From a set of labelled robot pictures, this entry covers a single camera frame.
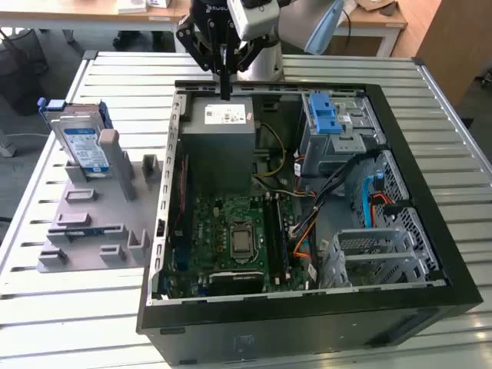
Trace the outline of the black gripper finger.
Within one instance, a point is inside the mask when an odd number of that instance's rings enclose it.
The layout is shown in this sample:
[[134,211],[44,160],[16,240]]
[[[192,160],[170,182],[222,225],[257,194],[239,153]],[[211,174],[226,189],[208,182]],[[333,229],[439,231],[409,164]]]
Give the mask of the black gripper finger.
[[227,100],[231,97],[231,79],[238,71],[246,71],[259,56],[261,50],[268,45],[269,36],[262,35],[246,45],[239,47],[240,38],[236,34],[228,36],[227,42]]
[[176,35],[184,49],[197,62],[204,71],[211,71],[220,82],[220,94],[223,100],[227,99],[227,71],[221,56],[221,46],[213,42],[211,45],[193,42],[192,36],[196,33],[200,35],[198,28],[194,25],[190,15],[186,15],[180,20]]

